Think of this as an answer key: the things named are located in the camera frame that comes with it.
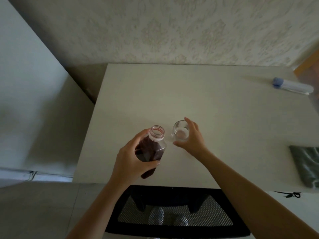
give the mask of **bottle mouth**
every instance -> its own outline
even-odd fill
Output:
[[[151,140],[158,142],[164,138],[165,130],[161,126],[155,125],[152,126],[148,132],[148,135]]]

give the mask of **person's left hand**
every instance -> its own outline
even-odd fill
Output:
[[[118,185],[129,187],[143,173],[154,169],[160,161],[142,162],[135,155],[135,148],[141,138],[148,133],[149,129],[144,129],[133,137],[117,154],[110,181]]]

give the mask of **green cloth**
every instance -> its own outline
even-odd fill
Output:
[[[289,146],[289,149],[305,186],[319,188],[319,147]]]

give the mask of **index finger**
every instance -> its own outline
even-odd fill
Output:
[[[136,146],[138,145],[138,143],[140,142],[140,140],[142,139],[142,137],[148,133],[149,128],[148,129],[144,129],[142,131],[140,131],[138,134],[136,134],[133,139],[129,142],[130,147],[132,147],[132,149],[134,150],[136,148]]]
[[[196,130],[194,123],[190,119],[188,119],[187,117],[184,117],[184,119],[185,119],[185,121],[188,124],[190,132],[193,131],[193,130]]]

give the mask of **dark liquid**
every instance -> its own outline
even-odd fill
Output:
[[[165,148],[161,148],[158,142],[154,142],[149,136],[143,138],[135,148],[135,154],[142,162],[160,160],[164,154]],[[151,169],[142,174],[142,178],[151,176],[155,169]]]

